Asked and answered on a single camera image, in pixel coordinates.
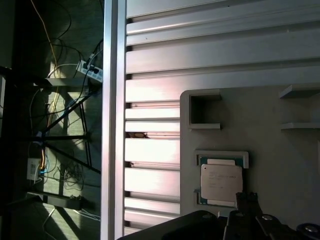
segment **black metal bar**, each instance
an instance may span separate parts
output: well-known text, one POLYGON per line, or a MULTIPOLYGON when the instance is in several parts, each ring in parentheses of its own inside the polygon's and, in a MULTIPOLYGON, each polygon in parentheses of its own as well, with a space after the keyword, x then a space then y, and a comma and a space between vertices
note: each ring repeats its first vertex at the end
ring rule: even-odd
POLYGON ((90 150, 90 143, 88 141, 85 142, 88 145, 88 156, 89 156, 89 163, 92 166, 92 157, 91 157, 91 150, 90 150))
POLYGON ((92 166, 92 164, 90 164, 90 161, 89 161, 89 155, 88 155, 88 145, 87 145, 87 142, 84 142, 84 146, 85 146, 85 156, 86 156, 86 162, 88 165, 92 166))
POLYGON ((78 140, 87 139, 86 135, 72 135, 72 136, 28 136, 18 138, 20 142, 44 142, 44 141, 63 141, 63 140, 78 140))
POLYGON ((61 196, 50 192, 29 191, 28 194, 37 196, 39 202, 50 204, 60 208, 81 210, 82 199, 80 197, 61 196))
POLYGON ((83 129, 83 132, 86 133, 86 126, 85 126, 85 121, 84 121, 84 118, 85 118, 85 113, 84 113, 84 109, 83 109, 84 105, 83 104, 80 104, 79 108, 80 108, 80 118, 81 118, 81 123, 82 123, 82 129, 83 129))
MULTIPOLYGON (((79 106, 80 108, 80 117, 81 117, 81 123, 83 127, 83 131, 85 133, 88 132, 88 126, 87 126, 87 121, 86 121, 86 113, 85 113, 85 108, 84 105, 81 104, 79 106)), ((91 150, 90 150, 90 144, 89 142, 85 142, 85 154, 86 154, 86 160, 90 166, 92 166, 92 158, 91 158, 91 150)))
POLYGON ((30 197, 19 199, 17 201, 13 201, 13 202, 8 203, 5 206, 5 210, 6 211, 13 211, 13 210, 16 210, 18 208, 33 204, 35 202, 39 202, 40 200, 41 200, 40 197, 37 196, 37 195, 33 195, 33 196, 30 196, 30 197))
POLYGON ((52 129, 55 125, 57 125, 62 119, 64 119, 69 113, 71 113, 73 110, 75 110, 78 106, 80 106, 84 101, 86 101, 88 98, 90 98, 91 95, 86 95, 81 99, 79 102, 77 102, 75 105, 70 107, 69 109, 65 110, 65 112, 53 123, 51 123, 46 129, 44 129, 44 133, 47 133, 50 129, 52 129))
POLYGON ((82 165, 82 166, 84 166, 84 167, 86 167, 86 168, 88 168, 88 169, 90 169, 90 170, 98 173, 98 174, 101 174, 101 171, 100 171, 100 170, 98 170, 98 169, 96 169, 96 168, 94 168, 94 167, 92 167, 92 166, 84 163, 83 161, 80 161, 79 159, 75 158, 74 156, 71 156, 71 155, 67 154, 66 152, 64 152, 64 151, 56 148, 55 146, 52 146, 51 144, 49 144, 49 143, 47 143, 47 142, 44 142, 43 145, 44 145, 45 147, 47 147, 47 148, 50 148, 50 149, 54 150, 55 152, 57 152, 57 153, 65 156, 65 157, 67 157, 67 158, 75 161, 76 163, 78 163, 78 164, 80 164, 80 165, 82 165))

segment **white cable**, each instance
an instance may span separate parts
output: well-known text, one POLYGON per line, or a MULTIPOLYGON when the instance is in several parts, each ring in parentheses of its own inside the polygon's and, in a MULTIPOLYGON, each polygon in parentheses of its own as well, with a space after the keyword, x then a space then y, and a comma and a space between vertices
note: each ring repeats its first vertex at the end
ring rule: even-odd
POLYGON ((38 183, 42 182, 42 180, 43 180, 43 179, 40 178, 38 181, 35 182, 35 184, 38 184, 38 183))
POLYGON ((52 209, 52 211, 49 213, 48 217, 44 220, 44 222, 42 224, 42 229, 43 229, 44 233, 47 234, 49 237, 51 237, 53 240, 57 240, 57 239, 46 231, 45 225, 46 225, 48 219, 52 216, 52 214, 54 213, 55 210, 56 210, 56 207, 54 207, 54 209, 52 209))
POLYGON ((77 213, 77 214, 85 217, 85 218, 88 218, 88 219, 92 219, 92 220, 101 222, 101 220, 100 220, 99 218, 97 218, 97 217, 93 217, 93 216, 89 216, 89 215, 83 214, 83 213, 81 213, 81 212, 79 212, 79 211, 77 211, 77 210, 73 210, 73 211, 74 211, 75 213, 77 213))
POLYGON ((100 51, 98 51, 95 55, 92 56, 91 60, 88 63, 88 67, 91 66, 91 62, 100 54, 102 53, 103 49, 101 49, 100 51))
POLYGON ((47 78, 50 78, 50 76, 56 72, 59 68, 63 67, 63 66, 78 66, 78 63, 65 63, 65 64, 61 64, 59 66, 57 66, 55 69, 53 69, 51 72, 49 72, 47 78))
POLYGON ((95 215, 95 214, 93 214, 93 213, 91 213, 91 212, 88 212, 87 210, 85 210, 85 209, 82 209, 82 210, 80 210, 79 211, 80 213, 84 213, 84 214, 88 214, 88 215, 90 215, 90 216, 93 216, 93 217, 97 217, 97 218, 101 218, 99 215, 95 215))
POLYGON ((32 124, 32 118, 31 118, 31 107, 32 107, 32 103, 34 102, 34 99, 35 99, 35 96, 37 95, 37 93, 40 91, 40 89, 38 89, 32 99, 31 99, 31 102, 30 102, 30 106, 29 106, 29 117, 30 117, 30 124, 31 124, 31 135, 33 136, 34 135, 34 130, 33 130, 33 124, 32 124))

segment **tangled wires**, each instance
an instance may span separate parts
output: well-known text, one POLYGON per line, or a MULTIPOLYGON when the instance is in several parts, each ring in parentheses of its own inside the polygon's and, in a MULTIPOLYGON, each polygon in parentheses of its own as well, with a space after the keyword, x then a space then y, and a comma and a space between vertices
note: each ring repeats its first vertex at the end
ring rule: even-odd
POLYGON ((61 165, 56 168, 53 179, 63 183, 63 187, 66 190, 82 191, 85 185, 84 168, 72 160, 67 164, 61 163, 61 165), (60 178, 56 178, 58 172, 60 173, 60 178), (76 184, 78 184, 80 188, 75 188, 74 186, 76 184))

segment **metal frame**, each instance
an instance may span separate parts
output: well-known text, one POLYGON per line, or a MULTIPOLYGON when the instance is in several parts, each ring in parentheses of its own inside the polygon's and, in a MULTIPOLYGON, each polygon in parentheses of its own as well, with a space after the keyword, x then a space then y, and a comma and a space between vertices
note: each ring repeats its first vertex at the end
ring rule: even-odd
POLYGON ((100 238, 124 234, 126 0, 104 2, 100 238))

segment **floor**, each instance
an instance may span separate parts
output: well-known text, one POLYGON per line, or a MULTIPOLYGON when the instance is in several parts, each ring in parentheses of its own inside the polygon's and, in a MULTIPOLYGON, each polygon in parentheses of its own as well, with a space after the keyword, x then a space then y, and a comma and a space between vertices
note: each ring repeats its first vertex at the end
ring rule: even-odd
MULTIPOLYGON (((96 45, 103 38, 103 2, 99 0, 33 0, 33 2, 42 16, 47 32, 52 39, 58 65, 77 64, 79 62, 79 53, 72 48, 79 50, 84 59, 88 59, 96 45), (60 39, 55 39, 68 28, 70 18, 72 23, 67 33, 60 39), (59 46, 62 43, 69 47, 59 46)), ((20 39, 20 49, 17 50, 20 66, 23 71, 28 71, 40 77, 47 77, 48 73, 54 69, 55 60, 46 39, 43 25, 30 0, 17 4, 21 5, 20 11, 29 13, 27 19, 20 19, 21 21, 18 23, 21 29, 19 34, 24 36, 20 39)), ((97 57, 95 65, 102 67, 102 54, 97 57)), ((63 66, 60 70, 51 77, 72 78, 76 66, 63 66)), ((78 72, 75 78, 82 83, 84 75, 78 72)), ((23 101, 20 109, 21 122, 20 126, 18 126, 22 135, 29 135, 31 132, 36 134, 38 131, 43 130, 47 125, 47 117, 35 116, 43 115, 46 110, 52 111, 54 104, 51 103, 54 99, 57 100, 56 111, 63 110, 70 101, 79 97, 80 88, 60 87, 57 95, 56 92, 57 89, 55 87, 46 88, 37 93, 32 87, 23 90, 23 101), (27 117, 30 114, 29 109, 31 109, 30 113, 33 116, 32 123, 27 117)), ((101 92, 91 96, 84 104, 87 126, 91 133, 92 165, 99 170, 101 169, 101 107, 101 92)), ((57 119, 59 114, 61 113, 54 114, 52 121, 57 119)), ((79 110, 76 109, 69 115, 68 119, 64 119, 55 126, 50 131, 50 135, 81 135, 83 129, 79 115, 79 110)), ((52 144, 80 160, 86 160, 82 141, 70 140, 53 142, 52 144)), ((36 144, 29 146, 28 143, 22 143, 18 146, 18 154, 21 161, 16 166, 14 176, 15 186, 17 186, 15 189, 16 199, 24 198, 25 190, 30 189, 30 187, 37 191, 64 196, 82 196, 85 200, 83 208, 93 214, 100 215, 100 174, 73 164, 72 169, 79 176, 76 177, 76 174, 74 174, 68 179, 68 182, 61 182, 59 180, 61 179, 59 171, 61 164, 69 165, 71 163, 61 155, 48 150, 47 162, 49 162, 49 166, 47 163, 47 173, 44 174, 41 182, 33 186, 33 181, 26 180, 27 159, 28 155, 31 158, 40 158, 41 151, 36 144)), ((43 228, 57 240, 94 240, 100 238, 99 221, 80 216, 70 209, 57 209, 43 227, 43 223, 52 209, 52 205, 34 203, 15 211, 12 215, 12 239, 26 239, 26 236, 32 236, 32 239, 39 240, 53 239, 45 234, 43 228)))

